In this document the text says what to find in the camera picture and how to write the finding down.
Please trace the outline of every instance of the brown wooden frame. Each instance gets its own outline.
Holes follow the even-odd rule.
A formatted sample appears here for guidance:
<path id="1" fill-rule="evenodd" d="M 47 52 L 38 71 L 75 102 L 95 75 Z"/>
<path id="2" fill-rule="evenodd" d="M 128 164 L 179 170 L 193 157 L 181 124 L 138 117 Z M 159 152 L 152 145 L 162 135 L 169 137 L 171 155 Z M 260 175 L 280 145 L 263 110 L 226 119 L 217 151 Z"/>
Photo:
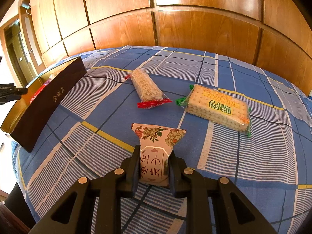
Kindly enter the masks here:
<path id="1" fill-rule="evenodd" d="M 2 191 L 2 190 L 0 189 L 0 201 L 5 201 L 5 199 L 6 199 L 8 196 L 9 196 L 8 193 L 6 193 L 6 192 L 4 192 L 4 191 Z"/>
<path id="2" fill-rule="evenodd" d="M 13 68 L 12 62 L 10 60 L 9 53 L 7 51 L 7 45 L 5 43 L 5 36 L 4 36 L 4 29 L 6 27 L 8 27 L 9 25 L 13 24 L 17 19 L 19 19 L 19 16 L 15 15 L 10 20 L 5 22 L 2 26 L 0 26 L 0 41 L 1 41 L 1 46 L 2 46 L 2 50 L 3 50 L 4 58 L 5 58 L 6 62 L 7 62 L 7 66 L 10 69 L 10 72 L 12 74 L 14 82 L 15 82 L 17 87 L 23 87 L 21 82 L 20 82 L 20 80 L 18 79 L 18 76 L 17 76 L 17 74 L 16 74 L 16 72 L 15 72 L 15 70 Z"/>

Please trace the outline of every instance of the doorway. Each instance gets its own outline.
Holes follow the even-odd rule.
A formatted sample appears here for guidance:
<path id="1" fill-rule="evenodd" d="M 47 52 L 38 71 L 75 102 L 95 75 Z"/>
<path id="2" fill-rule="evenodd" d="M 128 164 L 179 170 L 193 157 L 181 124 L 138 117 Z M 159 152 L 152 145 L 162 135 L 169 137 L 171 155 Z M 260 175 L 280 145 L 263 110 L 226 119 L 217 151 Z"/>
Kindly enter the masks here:
<path id="1" fill-rule="evenodd" d="M 21 35 L 19 19 L 4 29 L 4 37 L 13 69 L 21 85 L 25 87 L 36 77 L 36 73 L 30 62 L 30 55 Z"/>

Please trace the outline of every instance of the yellow stripe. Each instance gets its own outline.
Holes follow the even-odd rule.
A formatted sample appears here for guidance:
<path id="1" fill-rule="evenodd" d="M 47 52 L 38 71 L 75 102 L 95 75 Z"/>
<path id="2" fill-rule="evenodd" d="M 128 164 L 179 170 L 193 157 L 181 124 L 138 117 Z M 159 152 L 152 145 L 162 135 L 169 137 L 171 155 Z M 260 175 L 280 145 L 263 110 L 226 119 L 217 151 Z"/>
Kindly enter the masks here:
<path id="1" fill-rule="evenodd" d="M 18 151 L 18 169 L 19 169 L 19 173 L 20 173 L 20 177 L 21 177 L 21 182 L 22 182 L 23 187 L 24 187 L 24 191 L 26 191 L 26 186 L 25 186 L 23 175 L 22 175 L 22 172 L 21 172 L 21 163 L 20 163 L 20 160 L 19 160 L 19 151 Z"/>
<path id="2" fill-rule="evenodd" d="M 266 76 L 267 78 L 270 78 L 271 80 L 273 80 L 273 81 L 276 81 L 276 82 L 278 82 L 278 83 L 280 83 L 280 84 L 283 84 L 283 83 L 281 83 L 281 82 L 279 82 L 279 81 L 277 81 L 277 80 L 275 80 L 275 79 L 273 79 L 273 78 L 271 78 L 271 77 L 269 77 L 269 76 Z"/>
<path id="3" fill-rule="evenodd" d="M 116 69 L 116 70 L 122 70 L 122 71 L 126 71 L 126 72 L 132 72 L 132 70 L 127 70 L 127 69 L 122 69 L 122 68 L 115 68 L 115 67 L 112 67 L 112 66 L 100 66 L 100 67 L 95 67 L 95 68 L 92 68 L 92 69 L 96 69 L 96 68 L 112 68 L 112 69 Z"/>
<path id="4" fill-rule="evenodd" d="M 83 121 L 82 122 L 82 125 L 84 125 L 86 128 L 89 128 L 90 130 L 92 130 L 94 133 L 97 131 L 97 128 L 93 125 L 91 125 L 90 123 L 88 122 L 85 122 Z"/>
<path id="5" fill-rule="evenodd" d="M 190 54 L 190 53 L 184 53 L 184 52 L 176 52 L 174 51 L 175 53 L 179 53 L 179 54 Z M 204 56 L 204 55 L 200 55 L 200 54 L 190 54 L 190 55 L 196 55 L 196 56 L 200 56 L 200 57 L 209 57 L 209 58 L 212 58 L 212 59 L 216 59 L 216 58 L 213 58 L 211 56 Z"/>
<path id="6" fill-rule="evenodd" d="M 312 188 L 312 185 L 298 185 L 298 189 Z"/>
<path id="7" fill-rule="evenodd" d="M 91 125 L 91 124 L 89 124 L 88 122 L 85 122 L 85 121 L 82 122 L 82 125 L 84 125 L 85 127 L 89 128 L 93 132 L 96 132 L 98 130 L 95 126 L 93 126 L 93 125 Z M 121 141 L 121 140 L 119 140 L 119 139 L 117 139 L 117 138 L 115 138 L 115 137 L 113 137 L 113 136 L 111 136 L 111 135 L 101 131 L 101 130 L 99 130 L 97 132 L 97 134 L 102 136 L 103 138 L 107 139 L 108 141 L 110 141 L 110 142 L 120 146 L 121 148 L 124 148 L 125 150 L 127 150 L 127 151 L 129 151 L 131 153 L 133 153 L 133 151 L 134 151 L 134 147 L 132 147 L 131 145 L 126 144 L 123 141 Z"/>
<path id="8" fill-rule="evenodd" d="M 218 88 L 218 90 L 225 91 L 225 92 L 229 92 L 229 93 L 233 93 L 233 94 L 237 94 L 237 95 L 240 95 L 240 96 L 245 97 L 246 99 L 255 101 L 255 102 L 257 102 L 257 103 L 260 103 L 260 104 L 263 104 L 263 105 L 266 105 L 266 106 L 270 106 L 270 107 L 275 108 L 275 109 L 277 109 L 277 110 L 282 110 L 282 111 L 284 111 L 284 108 L 280 108 L 280 107 L 277 107 L 277 106 L 273 106 L 273 105 L 270 105 L 270 104 L 268 104 L 268 103 L 262 102 L 262 101 L 260 101 L 260 100 L 257 100 L 257 99 L 251 98 L 251 97 L 247 97 L 245 94 L 240 93 L 240 92 L 231 91 L 231 90 L 226 90 L 226 89 L 222 89 L 222 88 Z"/>
<path id="9" fill-rule="evenodd" d="M 110 50 L 98 51 L 98 52 L 94 52 L 93 54 L 95 54 L 95 53 L 97 53 L 97 54 L 98 54 L 98 53 L 105 53 L 105 52 L 107 53 L 107 51 L 110 51 Z"/>

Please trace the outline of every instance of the cracker package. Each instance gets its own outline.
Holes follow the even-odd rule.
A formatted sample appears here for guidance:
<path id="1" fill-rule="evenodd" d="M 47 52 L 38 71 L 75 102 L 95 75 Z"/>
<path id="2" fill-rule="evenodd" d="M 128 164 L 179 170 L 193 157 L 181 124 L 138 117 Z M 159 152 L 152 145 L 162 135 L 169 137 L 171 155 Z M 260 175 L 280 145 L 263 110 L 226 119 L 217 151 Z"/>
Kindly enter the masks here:
<path id="1" fill-rule="evenodd" d="M 237 98 L 195 84 L 188 97 L 177 99 L 176 104 L 187 106 L 188 113 L 251 135 L 250 108 L 246 102 Z"/>
<path id="2" fill-rule="evenodd" d="M 169 184 L 168 158 L 174 145 L 186 130 L 147 124 L 132 124 L 132 130 L 140 139 L 140 181 L 150 185 Z"/>
<path id="3" fill-rule="evenodd" d="M 172 102 L 158 88 L 149 75 L 143 69 L 133 70 L 126 79 L 131 78 L 132 83 L 141 99 L 138 108 L 152 108 L 164 103 Z"/>

